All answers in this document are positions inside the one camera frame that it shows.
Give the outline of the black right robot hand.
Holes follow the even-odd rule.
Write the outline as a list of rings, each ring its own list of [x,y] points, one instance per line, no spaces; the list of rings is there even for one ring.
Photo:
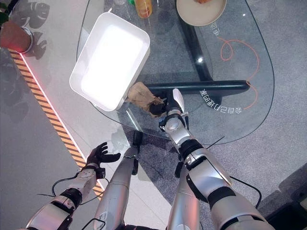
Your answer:
[[[178,88],[167,90],[157,96],[161,102],[152,102],[149,105],[149,112],[153,115],[162,115],[173,110],[178,110],[180,113],[185,112],[184,99]]]

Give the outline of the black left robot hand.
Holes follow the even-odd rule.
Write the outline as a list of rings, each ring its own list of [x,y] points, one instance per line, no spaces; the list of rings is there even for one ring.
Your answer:
[[[99,167],[101,163],[116,162],[120,157],[120,153],[109,154],[107,142],[103,142],[91,151],[87,158],[86,166],[89,164],[96,164]]]

